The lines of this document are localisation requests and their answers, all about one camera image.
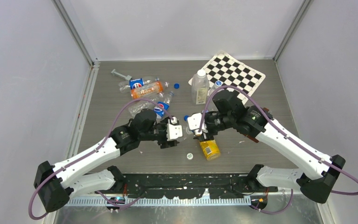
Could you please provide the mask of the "white bottle cap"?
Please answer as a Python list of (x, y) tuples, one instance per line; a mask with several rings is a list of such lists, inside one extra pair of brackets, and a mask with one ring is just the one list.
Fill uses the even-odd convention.
[(206, 76), (206, 72), (203, 69), (197, 71), (197, 76), (203, 78)]

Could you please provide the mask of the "clear square labelled bottle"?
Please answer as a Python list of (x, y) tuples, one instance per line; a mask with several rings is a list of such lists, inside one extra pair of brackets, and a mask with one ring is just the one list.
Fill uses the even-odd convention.
[(192, 100), (196, 105), (205, 104), (209, 91), (209, 80), (207, 75), (203, 78), (194, 74), (191, 81)]

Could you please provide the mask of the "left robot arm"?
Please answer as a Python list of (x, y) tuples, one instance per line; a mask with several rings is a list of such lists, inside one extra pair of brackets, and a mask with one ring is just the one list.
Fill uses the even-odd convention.
[(124, 189), (124, 177), (117, 168), (95, 174), (89, 171), (138, 148), (142, 141), (154, 141), (164, 149), (177, 146), (182, 136), (183, 128), (176, 117), (158, 122), (153, 110), (143, 109), (85, 151), (55, 164), (42, 162), (36, 171), (33, 197), (38, 196), (45, 211), (50, 213), (75, 196), (97, 190), (119, 193)]

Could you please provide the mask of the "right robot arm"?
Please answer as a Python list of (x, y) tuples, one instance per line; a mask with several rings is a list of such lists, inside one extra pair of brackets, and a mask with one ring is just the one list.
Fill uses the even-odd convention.
[(202, 140), (212, 140), (220, 131), (232, 128), (254, 142), (262, 142), (290, 160), (297, 167), (272, 168), (256, 164), (246, 177), (251, 191), (268, 187), (300, 191), (316, 203), (326, 203), (332, 193), (345, 159), (329, 156), (287, 131), (265, 108), (245, 106), (234, 92), (217, 91), (213, 96), (217, 110), (203, 112), (190, 119), (193, 130)]

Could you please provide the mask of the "clear ribbed plastic bottle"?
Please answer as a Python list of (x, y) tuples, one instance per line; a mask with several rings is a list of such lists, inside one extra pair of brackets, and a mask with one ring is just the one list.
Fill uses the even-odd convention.
[(212, 100), (212, 93), (213, 93), (216, 89), (218, 89), (218, 88), (215, 88), (215, 87), (214, 87), (214, 84), (213, 84), (213, 86), (212, 86), (212, 87), (209, 89), (209, 91), (208, 91), (208, 99)]

